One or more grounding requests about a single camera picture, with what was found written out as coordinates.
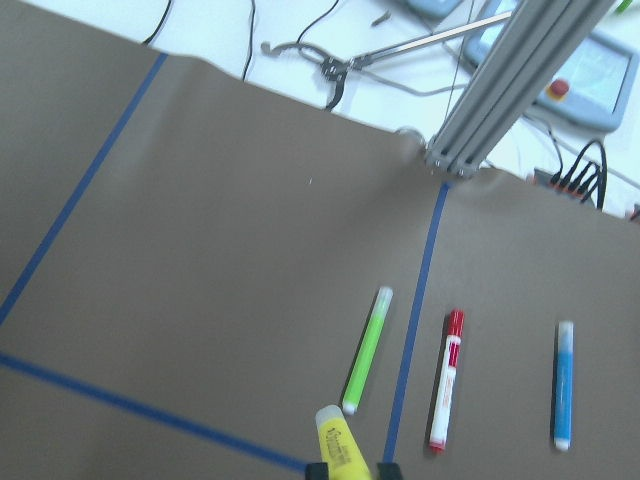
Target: wire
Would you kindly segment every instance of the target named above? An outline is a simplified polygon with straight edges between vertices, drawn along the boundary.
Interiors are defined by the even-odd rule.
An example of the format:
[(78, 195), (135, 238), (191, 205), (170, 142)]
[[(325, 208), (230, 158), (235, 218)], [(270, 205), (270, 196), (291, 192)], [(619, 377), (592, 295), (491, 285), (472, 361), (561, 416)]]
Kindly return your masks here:
[(156, 26), (156, 29), (153, 31), (153, 33), (151, 35), (149, 35), (143, 42), (143, 45), (149, 45), (151, 43), (151, 41), (155, 38), (155, 36), (158, 34), (158, 32), (160, 31), (160, 29), (162, 28), (162, 26), (164, 25), (164, 21), (167, 18), (167, 15), (169, 14), (169, 9), (171, 9), (171, 0), (169, 0), (167, 2), (167, 8), (164, 9), (164, 13), (162, 14), (162, 18), (160, 19), (160, 22), (158, 22), (158, 25)]
[[(312, 63), (315, 63), (316, 65), (319, 65), (320, 63), (322, 63), (321, 61), (319, 61), (318, 59), (316, 59), (315, 57), (307, 54), (304, 50), (299, 50), (298, 53), (300, 54), (300, 56), (302, 58), (304, 58), (305, 60), (309, 60)], [(386, 85), (387, 87), (391, 87), (391, 88), (395, 88), (397, 90), (403, 91), (405, 93), (408, 93), (409, 95), (413, 95), (414, 97), (430, 97), (432, 95), (438, 95), (440, 93), (446, 93), (449, 90), (451, 90), (451, 88), (453, 88), (454, 90), (460, 90), (463, 88), (467, 87), (467, 84), (457, 84), (457, 85), (453, 85), (453, 87), (451, 86), (446, 86), (446, 87), (442, 87), (442, 88), (437, 88), (435, 90), (416, 90), (415, 88), (409, 87), (408, 85), (404, 85), (402, 83), (398, 83), (398, 82), (394, 82), (393, 80), (389, 80), (388, 78), (385, 77), (381, 77), (380, 75), (373, 73), (369, 70), (363, 70), (363, 69), (359, 69), (359, 70), (350, 70), (354, 73), (357, 73), (359, 75), (362, 75), (363, 77), (369, 78), (371, 80), (373, 80), (374, 82), (378, 82), (381, 83), (383, 85)]]
[(253, 57), (253, 28), (256, 19), (256, 2), (255, 0), (251, 0), (251, 13), (249, 20), (249, 49), (247, 51), (247, 61), (244, 63), (244, 69), (242, 70), (242, 81), (246, 81), (247, 79), (247, 70), (249, 70), (249, 64), (251, 63), (251, 58)]
[(539, 122), (542, 125), (544, 125), (544, 127), (546, 128), (546, 132), (542, 132), (542, 133), (546, 133), (547, 136), (551, 139), (551, 142), (553, 143), (553, 147), (556, 150), (556, 154), (558, 155), (558, 162), (560, 162), (560, 168), (558, 169), (558, 173), (556, 173), (556, 175), (558, 176), (558, 179), (560, 178), (560, 175), (562, 174), (562, 170), (564, 169), (564, 162), (562, 160), (562, 152), (560, 151), (560, 146), (558, 145), (558, 138), (555, 136), (555, 134), (553, 133), (553, 128), (551, 127), (551, 124), (549, 122), (547, 122), (546, 120), (542, 119), (542, 118), (538, 118), (538, 117), (533, 117), (527, 113), (523, 114), (522, 117), (528, 121), (530, 124), (533, 124), (534, 122)]
[(587, 191), (587, 189), (589, 188), (589, 185), (591, 185), (591, 182), (593, 182), (594, 180), (597, 181), (597, 178), (600, 176), (600, 168), (598, 168), (598, 166), (596, 165), (596, 171), (593, 175), (591, 175), (589, 178), (587, 178), (582, 185), (580, 185), (580, 188), (578, 188), (578, 190), (576, 191), (576, 193), (578, 195), (584, 195), (584, 192)]
[(457, 84), (453, 86), (438, 88), (436, 90), (421, 91), (421, 90), (416, 90), (414, 88), (411, 88), (407, 85), (403, 85), (402, 83), (397, 83), (397, 82), (394, 82), (393, 80), (389, 80), (387, 78), (381, 77), (380, 75), (377, 75), (368, 70), (354, 70), (354, 72), (359, 73), (364, 77), (368, 77), (375, 82), (381, 83), (391, 88), (401, 90), (415, 97), (430, 97), (432, 95), (437, 95), (439, 93), (446, 93), (451, 89), (460, 90), (460, 89), (466, 88), (467, 86), (466, 84)]
[(336, 0), (333, 5), (331, 5), (331, 8), (329, 8), (329, 10), (327, 10), (326, 12), (324, 12), (322, 15), (320, 15), (318, 18), (316, 18), (313, 22), (311, 22), (309, 25), (307, 25), (304, 30), (302, 30), (302, 32), (300, 33), (300, 35), (298, 36), (298, 40), (296, 40), (296, 42), (300, 43), (302, 41), (302, 37), (304, 37), (304, 35), (311, 29), (311, 27), (313, 27), (316, 23), (318, 23), (320, 20), (322, 20), (324, 17), (326, 17), (327, 15), (329, 15), (334, 8), (336, 8), (336, 6), (338, 5), (338, 2), (340, 0)]
[(587, 194), (584, 197), (582, 197), (582, 200), (580, 200), (580, 203), (587, 203), (587, 201), (591, 198), (591, 195), (593, 194), (593, 192), (595, 192), (596, 188), (598, 188), (597, 182), (593, 187), (589, 189)]
[(581, 186), (582, 184), (582, 179), (584, 178), (584, 176), (587, 174), (587, 172), (589, 171), (589, 168), (593, 167), (596, 171), (596, 173), (598, 173), (598, 167), (591, 162), (588, 162), (587, 165), (582, 169), (582, 171), (578, 174), (578, 176), (576, 178), (574, 178), (571, 183), (569, 184), (569, 186), (567, 187), (567, 190), (570, 191), (571, 193), (575, 192), (576, 189), (578, 187)]
[[(301, 43), (302, 37), (304, 37), (304, 35), (314, 26), (316, 25), (320, 20), (322, 20), (323, 18), (325, 18), (327, 15), (329, 15), (337, 6), (340, 0), (336, 0), (333, 5), (331, 5), (331, 7), (329, 7), (329, 9), (324, 12), (322, 15), (320, 15), (318, 18), (316, 18), (313, 22), (311, 22), (309, 25), (307, 25), (302, 32), (300, 33), (300, 35), (298, 36), (298, 39), (296, 40), (296, 43)], [(306, 60), (309, 60), (313, 63), (319, 64), (321, 62), (317, 61), (314, 57), (308, 55), (306, 52), (304, 52), (303, 50), (299, 50), (298, 53), (300, 54), (300, 56), (302, 56), (303, 58), (305, 58)], [(378, 82), (382, 85), (386, 85), (388, 87), (391, 88), (395, 88), (397, 90), (401, 90), (405, 93), (408, 93), (409, 95), (413, 95), (415, 97), (430, 97), (432, 95), (438, 95), (440, 93), (446, 93), (449, 90), (451, 90), (453, 92), (453, 90), (459, 90), (459, 89), (463, 89), (465, 88), (467, 85), (466, 84), (458, 84), (458, 85), (452, 85), (451, 87), (444, 87), (444, 88), (438, 88), (436, 90), (427, 90), (427, 91), (421, 91), (421, 90), (416, 90), (415, 88), (409, 87), (408, 85), (404, 85), (402, 83), (398, 83), (398, 82), (394, 82), (393, 80), (390, 80), (388, 78), (385, 77), (381, 77), (378, 74), (375, 74), (371, 71), (368, 70), (352, 70), (353, 72), (357, 72), (360, 75), (362, 75), (363, 77), (367, 77), (371, 80), (373, 80), (374, 82)]]
[[(475, 7), (476, 0), (471, 0), (471, 7), (469, 8), (469, 18), (467, 18), (467, 23), (471, 23), (471, 16), (473, 15), (473, 8)], [(462, 47), (460, 47), (460, 53), (458, 54), (458, 59), (456, 61), (456, 71), (453, 74), (453, 82), (451, 83), (451, 92), (449, 93), (449, 101), (447, 102), (447, 110), (444, 114), (444, 119), (446, 121), (449, 116), (449, 107), (451, 106), (451, 100), (453, 99), (453, 86), (456, 83), (456, 79), (458, 78), (458, 70), (460, 70), (460, 59), (462, 58)]]
[(571, 186), (569, 187), (569, 191), (575, 190), (575, 187), (573, 188), (573, 190), (571, 189), (571, 187), (573, 187), (574, 184), (577, 187), (577, 184), (580, 183), (580, 181), (582, 180), (582, 177), (587, 173), (587, 170), (589, 169), (591, 164), (595, 165), (596, 172), (598, 173), (597, 182), (587, 192), (587, 195), (582, 199), (581, 203), (586, 202), (587, 199), (589, 199), (591, 197), (591, 194), (597, 188), (598, 189), (598, 199), (596, 200), (596, 208), (598, 210), (602, 210), (602, 207), (604, 207), (604, 197), (605, 197), (605, 194), (606, 194), (606, 191), (607, 191), (607, 152), (606, 152), (606, 150), (604, 148), (604, 145), (602, 144), (602, 141), (600, 141), (598, 139), (593, 139), (593, 140), (589, 141), (582, 148), (582, 150), (580, 150), (580, 153), (578, 153), (578, 156), (576, 157), (575, 162), (573, 163), (573, 165), (571, 166), (571, 168), (569, 169), (567, 174), (564, 176), (562, 181), (558, 184), (558, 186), (561, 187), (561, 188), (564, 188), (564, 187), (567, 186), (567, 184), (571, 181), (571, 177), (573, 177), (573, 174), (575, 173), (576, 168), (578, 167), (578, 164), (580, 163), (580, 160), (582, 160), (582, 157), (584, 157), (584, 154), (587, 152), (587, 150), (589, 150), (589, 148), (592, 145), (597, 145), (598, 147), (600, 147), (600, 161), (602, 163), (602, 169), (600, 170), (598, 168), (598, 165), (595, 162), (591, 162), (590, 160), (587, 160), (588, 165), (580, 173), (580, 175), (578, 175), (578, 178), (576, 180), (574, 180), (574, 182), (571, 184)]
[[(405, 7), (409, 11), (409, 13), (413, 14), (416, 17), (416, 19), (422, 24), (422, 26), (427, 31), (427, 34), (429, 34), (429, 35), (433, 35), (434, 34), (435, 30), (429, 24), (427, 19), (420, 14), (420, 12), (418, 12), (415, 8), (413, 8), (412, 6), (410, 6), (408, 4), (405, 5)], [(462, 65), (465, 65), (465, 67), (470, 69), (470, 70), (475, 70), (476, 66), (473, 63), (471, 63), (469, 60), (467, 60), (464, 56), (460, 55), (460, 52), (462, 50), (460, 50), (460, 52), (456, 52), (453, 48), (451, 48), (449, 46), (449, 44), (447, 42), (441, 42), (440, 46), (442, 47), (442, 49), (445, 52), (447, 52), (451, 56), (451, 58), (456, 60), (456, 62), (459, 62), (459, 64), (462, 64)]]
[[(541, 118), (534, 117), (534, 116), (529, 115), (529, 114), (527, 114), (527, 116), (528, 116), (528, 117), (530, 117), (530, 118), (533, 118), (533, 119), (535, 119), (535, 120), (544, 121), (544, 120), (542, 120)], [(534, 123), (531, 123), (531, 125), (532, 125), (534, 128), (536, 128), (537, 130), (539, 130), (539, 131), (541, 131), (541, 132), (543, 132), (543, 133), (546, 133), (546, 134), (548, 135), (548, 132), (545, 132), (542, 128), (540, 128), (540, 126), (539, 126), (539, 125), (536, 125), (536, 124), (534, 124)], [(572, 153), (573, 155), (578, 155), (579, 151), (578, 151), (578, 150), (576, 150), (575, 148), (573, 148), (573, 146), (572, 146), (572, 145), (570, 145), (569, 143), (567, 143), (567, 142), (565, 142), (564, 140), (562, 140), (562, 139), (560, 139), (560, 138), (556, 137), (555, 135), (553, 135), (551, 138), (552, 138), (552, 139), (554, 139), (554, 141), (555, 141), (555, 142), (557, 142), (557, 144), (558, 144), (560, 147), (564, 148), (564, 149), (565, 149), (566, 151), (568, 151), (569, 153)], [(594, 164), (598, 165), (598, 162), (597, 162), (597, 161), (595, 161), (594, 159), (592, 159), (592, 158), (590, 158), (590, 157), (588, 157), (588, 156), (586, 156), (586, 155), (585, 155), (585, 158), (586, 158), (588, 161), (590, 161), (590, 162), (592, 162), (592, 163), (594, 163)], [(623, 173), (620, 173), (620, 172), (618, 172), (617, 170), (614, 170), (613, 168), (607, 167), (607, 175), (609, 175), (609, 174), (610, 174), (610, 175), (613, 175), (614, 177), (619, 178), (620, 180), (622, 180), (622, 181), (623, 181), (623, 182), (625, 182), (626, 184), (628, 184), (628, 185), (632, 186), (632, 187), (633, 187), (633, 188), (635, 188), (636, 190), (640, 190), (640, 183), (634, 182), (633, 180), (631, 180), (629, 177), (627, 177), (627, 176), (626, 176), (626, 175), (624, 175)]]

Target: red marker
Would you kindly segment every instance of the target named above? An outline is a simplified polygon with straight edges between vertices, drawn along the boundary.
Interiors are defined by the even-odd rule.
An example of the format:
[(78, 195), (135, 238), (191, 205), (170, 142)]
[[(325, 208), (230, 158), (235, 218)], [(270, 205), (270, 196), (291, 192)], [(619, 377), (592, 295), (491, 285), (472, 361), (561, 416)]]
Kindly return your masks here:
[(433, 412), (433, 423), (431, 424), (431, 435), (429, 436), (429, 447), (436, 453), (444, 452), (444, 447), (447, 443), (453, 385), (456, 381), (456, 367), (458, 366), (463, 325), (464, 312), (462, 310), (453, 310), (449, 316), (449, 332), (447, 333), (446, 347), (442, 358), (440, 385), (438, 386), (436, 408)]

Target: black cable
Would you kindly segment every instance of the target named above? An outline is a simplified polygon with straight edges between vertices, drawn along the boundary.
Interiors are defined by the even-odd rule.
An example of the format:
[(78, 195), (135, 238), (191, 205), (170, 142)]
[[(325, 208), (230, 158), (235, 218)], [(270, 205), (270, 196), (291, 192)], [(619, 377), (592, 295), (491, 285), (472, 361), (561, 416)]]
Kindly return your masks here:
[(153, 33), (151, 35), (149, 35), (149, 37), (147, 37), (144, 42), (142, 42), (143, 45), (149, 45), (151, 43), (151, 41), (155, 38), (155, 36), (158, 34), (158, 32), (160, 31), (160, 29), (162, 28), (162, 26), (164, 25), (164, 21), (167, 18), (167, 15), (169, 14), (169, 10), (171, 9), (171, 0), (169, 0), (167, 2), (167, 8), (164, 9), (164, 13), (162, 14), (162, 18), (160, 19), (160, 22), (158, 23), (158, 26), (156, 27), (156, 29), (153, 31)]
[[(541, 119), (541, 118), (534, 117), (534, 116), (531, 116), (531, 115), (528, 115), (528, 114), (527, 114), (527, 116), (528, 116), (528, 117), (530, 117), (531, 119), (534, 119), (534, 120), (540, 120), (540, 121), (542, 121), (542, 119)], [(536, 128), (537, 130), (539, 130), (539, 131), (541, 131), (541, 132), (543, 132), (543, 133), (546, 133), (546, 132), (544, 132), (544, 131), (540, 128), (540, 126), (539, 126), (538, 124), (536, 124), (536, 123), (531, 123), (531, 125), (532, 125), (534, 128)], [(559, 145), (559, 146), (561, 146), (562, 148), (564, 148), (564, 149), (565, 149), (565, 150), (567, 150), (568, 152), (573, 153), (574, 155), (577, 155), (577, 154), (578, 154), (578, 150), (574, 149), (574, 148), (573, 148), (571, 145), (569, 145), (567, 142), (565, 142), (565, 141), (563, 141), (563, 140), (561, 140), (560, 138), (555, 137), (555, 136), (554, 136), (554, 138), (555, 138), (555, 140), (557, 141), (557, 143), (558, 143), (558, 145)], [(591, 160), (590, 158), (587, 158), (587, 159), (588, 159), (590, 162), (592, 162), (592, 163), (597, 163), (597, 162), (594, 162), (594, 160)], [(609, 174), (611, 174), (611, 175), (613, 175), (613, 176), (615, 176), (615, 177), (618, 177), (618, 178), (619, 178), (620, 180), (622, 180), (624, 183), (626, 183), (627, 185), (629, 185), (629, 186), (631, 186), (631, 187), (635, 188), (636, 190), (640, 190), (640, 183), (638, 183), (638, 182), (634, 182), (634, 181), (633, 181), (633, 180), (631, 180), (629, 177), (627, 177), (626, 175), (623, 175), (622, 173), (618, 172), (617, 170), (614, 170), (613, 168), (607, 168), (607, 176), (608, 176)]]
[(598, 167), (595, 164), (593, 164), (591, 162), (587, 163), (587, 165), (582, 169), (582, 171), (578, 174), (578, 176), (571, 181), (571, 183), (567, 187), (568, 191), (570, 191), (572, 193), (576, 191), (576, 189), (580, 186), (580, 183), (582, 182), (582, 179), (587, 174), (587, 172), (589, 171), (589, 168), (591, 168), (591, 166), (595, 167), (596, 172), (598, 171)]
[(560, 188), (566, 187), (567, 184), (571, 181), (571, 177), (573, 177), (573, 174), (576, 173), (576, 169), (578, 168), (578, 164), (580, 163), (581, 159), (582, 159), (582, 155), (578, 155), (576, 157), (576, 159), (573, 162), (573, 165), (571, 165), (571, 168), (569, 169), (569, 171), (565, 174), (564, 178), (562, 180), (560, 180), (560, 183), (558, 183), (558, 186)]
[(304, 37), (304, 35), (309, 31), (309, 29), (311, 29), (311, 27), (313, 27), (316, 23), (318, 23), (320, 20), (322, 20), (324, 17), (326, 17), (327, 15), (329, 15), (334, 8), (336, 8), (336, 6), (338, 5), (338, 2), (340, 0), (336, 0), (333, 5), (331, 5), (331, 8), (329, 8), (329, 10), (327, 10), (326, 12), (324, 12), (322, 15), (320, 15), (318, 18), (316, 18), (313, 22), (311, 22), (309, 25), (307, 25), (305, 27), (304, 30), (302, 30), (302, 32), (300, 33), (300, 35), (298, 36), (298, 40), (296, 40), (296, 42), (300, 43), (302, 41), (302, 37)]
[(589, 178), (587, 178), (582, 185), (580, 185), (580, 187), (578, 188), (578, 190), (576, 190), (576, 193), (580, 196), (584, 195), (584, 193), (587, 191), (587, 189), (589, 188), (589, 185), (591, 185), (591, 182), (593, 182), (594, 180), (596, 180), (597, 183), (597, 179), (600, 176), (600, 168), (598, 168), (598, 166), (596, 165), (596, 171), (593, 175), (591, 175)]
[(606, 191), (607, 191), (607, 152), (605, 151), (604, 145), (602, 144), (602, 142), (600, 140), (598, 140), (598, 139), (593, 139), (589, 143), (587, 143), (582, 148), (582, 150), (580, 150), (580, 153), (578, 154), (578, 157), (576, 158), (576, 164), (577, 164), (577, 162), (582, 160), (582, 157), (584, 157), (584, 154), (591, 147), (591, 145), (598, 145), (598, 147), (600, 148), (600, 160), (602, 162), (602, 170), (600, 171), (600, 175), (598, 175), (598, 181), (589, 190), (589, 192), (587, 193), (587, 196), (585, 197), (585, 199), (589, 198), (591, 196), (591, 194), (595, 191), (595, 188), (597, 187), (598, 188), (598, 199), (596, 200), (596, 208), (598, 210), (602, 210), (602, 208), (604, 207), (604, 197), (605, 197)]
[(253, 57), (253, 28), (256, 19), (256, 2), (255, 0), (251, 0), (251, 14), (249, 20), (249, 48), (247, 51), (247, 61), (244, 63), (244, 69), (242, 70), (242, 81), (244, 82), (247, 79), (247, 70), (249, 70), (249, 64), (251, 63), (251, 58)]

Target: blue marker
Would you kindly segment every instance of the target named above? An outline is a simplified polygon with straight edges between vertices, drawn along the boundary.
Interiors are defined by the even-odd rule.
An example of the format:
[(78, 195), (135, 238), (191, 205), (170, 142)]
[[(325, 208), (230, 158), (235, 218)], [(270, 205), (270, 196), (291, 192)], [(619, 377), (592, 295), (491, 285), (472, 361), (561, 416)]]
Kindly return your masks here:
[(556, 360), (556, 414), (553, 442), (566, 452), (571, 445), (571, 410), (573, 397), (573, 322), (558, 324)]

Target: metal rod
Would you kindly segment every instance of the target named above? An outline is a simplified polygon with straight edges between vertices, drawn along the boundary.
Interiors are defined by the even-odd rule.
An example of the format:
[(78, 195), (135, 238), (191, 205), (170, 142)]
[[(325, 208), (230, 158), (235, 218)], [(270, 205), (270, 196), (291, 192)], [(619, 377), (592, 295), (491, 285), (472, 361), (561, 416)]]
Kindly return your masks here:
[(451, 30), (434, 33), (432, 35), (426, 35), (414, 40), (409, 40), (408, 42), (398, 43), (397, 45), (393, 45), (391, 47), (382, 48), (380, 50), (374, 50), (373, 52), (353, 57), (350, 61), (350, 65), (352, 68), (359, 70), (362, 67), (366, 67), (385, 58), (395, 57), (396, 55), (410, 52), (418, 48), (423, 48), (428, 45), (433, 45), (434, 43), (444, 42), (452, 38), (460, 37), (465, 33), (472, 32), (474, 30), (487, 28), (492, 25), (502, 23), (511, 17), (511, 13), (512, 12), (500, 13), (498, 15), (494, 15), (493, 17), (483, 18), (481, 20), (471, 22), (467, 25), (452, 28)]

